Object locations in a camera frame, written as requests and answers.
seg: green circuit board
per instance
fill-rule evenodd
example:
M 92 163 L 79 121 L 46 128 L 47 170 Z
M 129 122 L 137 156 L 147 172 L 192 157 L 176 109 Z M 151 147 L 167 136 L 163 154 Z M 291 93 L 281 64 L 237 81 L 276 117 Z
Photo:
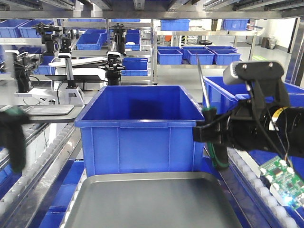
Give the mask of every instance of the green circuit board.
M 303 207 L 304 181 L 284 160 L 276 156 L 259 166 L 259 170 L 288 206 L 293 209 Z

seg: metal tray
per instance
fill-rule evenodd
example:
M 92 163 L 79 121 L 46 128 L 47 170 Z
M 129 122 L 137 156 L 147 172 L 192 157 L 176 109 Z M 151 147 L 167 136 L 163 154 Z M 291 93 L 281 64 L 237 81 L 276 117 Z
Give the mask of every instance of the metal tray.
M 217 179 L 205 172 L 87 178 L 65 228 L 241 228 Z
M 74 105 L 35 105 L 24 110 L 28 115 L 67 115 Z
M 24 105 L 21 106 L 21 108 L 25 111 L 28 110 L 31 107 L 52 107 L 58 110 L 60 110 L 61 112 L 63 111 L 60 107 L 61 106 L 67 106 L 65 104 L 59 104 L 59 105 Z M 69 122 L 73 122 L 76 117 L 79 115 L 79 113 L 81 112 L 81 110 L 84 108 L 84 104 L 74 104 L 72 105 L 73 108 L 71 109 L 70 112 L 67 113 L 67 110 L 64 110 L 67 114 L 54 114 L 54 112 L 52 114 L 48 114 L 46 115 L 44 114 L 40 114 L 38 112 L 37 115 L 31 115 L 30 116 L 30 122 L 34 123 L 34 124 L 41 124 L 41 123 L 69 123 Z

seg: white wall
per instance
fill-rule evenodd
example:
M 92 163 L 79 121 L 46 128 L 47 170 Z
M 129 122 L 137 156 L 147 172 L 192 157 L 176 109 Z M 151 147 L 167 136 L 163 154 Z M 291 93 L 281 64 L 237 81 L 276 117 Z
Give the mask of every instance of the white wall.
M 295 18 L 291 19 L 269 19 L 265 24 L 265 32 L 262 37 L 274 37 L 277 39 L 277 45 L 288 48 L 291 34 L 294 28 Z

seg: blue plastic bin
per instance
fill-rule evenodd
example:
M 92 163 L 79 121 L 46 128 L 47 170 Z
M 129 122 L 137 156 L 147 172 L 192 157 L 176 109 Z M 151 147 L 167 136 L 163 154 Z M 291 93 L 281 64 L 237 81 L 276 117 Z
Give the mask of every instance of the blue plastic bin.
M 188 31 L 189 19 L 161 20 L 161 31 Z
M 138 29 L 134 29 L 134 30 L 128 29 L 127 34 L 140 34 L 140 30 L 138 30 Z
M 54 75 L 55 67 L 49 66 L 48 64 L 52 61 L 54 56 L 44 56 L 43 62 L 38 66 L 38 69 L 34 70 L 35 75 Z
M 239 61 L 241 54 L 234 50 L 217 49 L 212 50 L 215 53 L 214 62 L 216 65 L 229 65 L 234 61 Z
M 21 37 L 19 26 L 29 20 L 25 19 L 9 19 L 0 23 L 0 38 L 18 38 Z
M 224 19 L 223 29 L 230 31 L 245 31 L 249 19 Z
M 160 65 L 180 65 L 182 63 L 182 53 L 175 49 L 160 49 L 157 51 L 157 60 Z
M 141 22 L 140 19 L 111 19 L 112 22 Z
M 199 105 L 180 86 L 106 86 L 75 120 L 88 176 L 199 171 Z
M 148 59 L 147 58 L 124 58 L 123 65 L 126 70 L 122 70 L 123 76 L 147 76 Z
M 106 29 L 88 29 L 87 31 L 85 31 L 85 34 L 92 34 L 92 33 L 106 34 Z
M 192 50 L 192 49 L 190 49 L 190 50 L 187 50 L 187 52 L 188 52 L 188 55 L 187 55 L 188 62 L 191 65 L 198 64 L 196 55 L 198 55 L 198 57 L 199 57 L 200 64 L 202 64 L 202 65 L 212 65 L 213 64 L 214 53 L 212 53 L 209 50 L 203 50 L 203 49 Z
M 245 84 L 226 85 L 222 76 L 204 78 L 210 105 L 217 108 L 218 114 L 225 113 L 235 107 L 238 100 L 249 98 Z M 291 106 L 304 106 L 304 89 L 292 84 L 284 84 L 289 94 Z
M 102 34 L 82 34 L 76 43 L 78 50 L 100 50 L 102 46 Z
M 139 33 L 127 33 L 125 35 L 125 42 L 134 42 L 134 45 L 126 44 L 125 48 L 131 48 L 132 51 L 139 51 L 140 50 L 140 42 L 141 42 L 141 36 Z
M 234 50 L 237 51 L 238 49 L 233 46 L 207 46 L 207 49 L 209 50 Z
M 188 52 L 187 50 L 201 50 L 201 49 L 206 49 L 204 46 L 183 46 L 181 47 L 181 52 L 182 52 L 182 59 L 188 59 Z
M 88 29 L 85 34 L 100 34 L 101 35 L 101 46 L 107 41 L 107 31 L 106 29 Z
M 41 48 L 40 47 L 21 47 L 18 49 L 18 51 L 20 53 L 23 53 L 23 52 L 29 52 L 31 54 L 41 54 L 42 51 L 41 51 Z
M 46 24 L 46 25 L 54 24 L 53 20 L 39 20 L 39 19 L 30 20 L 18 27 L 20 30 L 21 36 L 23 38 L 41 38 L 41 36 L 36 33 L 36 30 L 34 28 L 31 28 L 32 26 L 35 26 L 35 25 L 39 24 L 40 22 L 42 22 L 43 24 Z
M 80 22 L 105 22 L 105 19 L 68 19 L 68 21 L 80 21 Z

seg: led light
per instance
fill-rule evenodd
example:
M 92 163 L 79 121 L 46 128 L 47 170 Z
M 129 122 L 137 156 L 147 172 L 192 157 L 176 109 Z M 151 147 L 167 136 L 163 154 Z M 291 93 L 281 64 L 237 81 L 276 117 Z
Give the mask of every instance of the led light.
M 290 196 L 284 196 L 284 197 L 283 197 L 283 200 L 284 200 L 286 203 L 290 203 L 290 202 L 293 200 L 293 198 L 290 197 Z

